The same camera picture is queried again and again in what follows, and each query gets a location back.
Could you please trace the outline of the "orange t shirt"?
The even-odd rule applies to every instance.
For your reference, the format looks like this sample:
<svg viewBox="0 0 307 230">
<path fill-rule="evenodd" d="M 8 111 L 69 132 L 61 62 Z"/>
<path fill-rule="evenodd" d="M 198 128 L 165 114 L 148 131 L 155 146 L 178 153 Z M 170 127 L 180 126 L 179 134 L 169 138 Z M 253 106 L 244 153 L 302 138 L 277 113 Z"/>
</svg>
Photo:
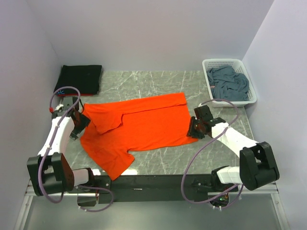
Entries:
<svg viewBox="0 0 307 230">
<path fill-rule="evenodd" d="M 113 103 L 86 103 L 83 113 L 90 124 L 81 137 L 81 146 L 113 181 L 135 160 L 131 151 L 197 141 L 187 136 L 190 114 L 182 92 Z"/>
</svg>

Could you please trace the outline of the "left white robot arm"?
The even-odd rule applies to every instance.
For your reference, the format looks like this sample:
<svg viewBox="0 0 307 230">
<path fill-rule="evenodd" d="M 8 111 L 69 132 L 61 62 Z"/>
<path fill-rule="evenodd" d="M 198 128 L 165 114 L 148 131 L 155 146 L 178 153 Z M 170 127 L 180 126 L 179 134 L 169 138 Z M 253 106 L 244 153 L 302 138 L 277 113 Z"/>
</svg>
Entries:
<svg viewBox="0 0 307 230">
<path fill-rule="evenodd" d="M 79 111 L 79 102 L 76 96 L 63 97 L 59 105 L 51 112 L 52 126 L 45 144 L 36 157 L 27 161 L 30 180 L 37 196 L 46 194 L 71 192 L 79 186 L 89 193 L 95 189 L 96 181 L 90 168 L 72 170 L 64 153 L 69 139 L 76 140 L 90 123 Z"/>
</svg>

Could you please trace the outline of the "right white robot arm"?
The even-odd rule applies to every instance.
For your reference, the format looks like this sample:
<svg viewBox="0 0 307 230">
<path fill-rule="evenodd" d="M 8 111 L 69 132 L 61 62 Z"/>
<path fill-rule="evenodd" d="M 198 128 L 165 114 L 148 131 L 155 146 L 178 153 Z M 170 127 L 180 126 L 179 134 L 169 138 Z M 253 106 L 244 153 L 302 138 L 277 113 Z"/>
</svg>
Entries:
<svg viewBox="0 0 307 230">
<path fill-rule="evenodd" d="M 212 189 L 222 191 L 228 184 L 242 184 L 253 191 L 280 179 L 269 143 L 252 140 L 230 127 L 222 118 L 214 118 L 207 105 L 195 108 L 194 112 L 195 116 L 190 118 L 188 137 L 203 139 L 208 135 L 239 157 L 239 166 L 223 166 L 212 171 Z"/>
</svg>

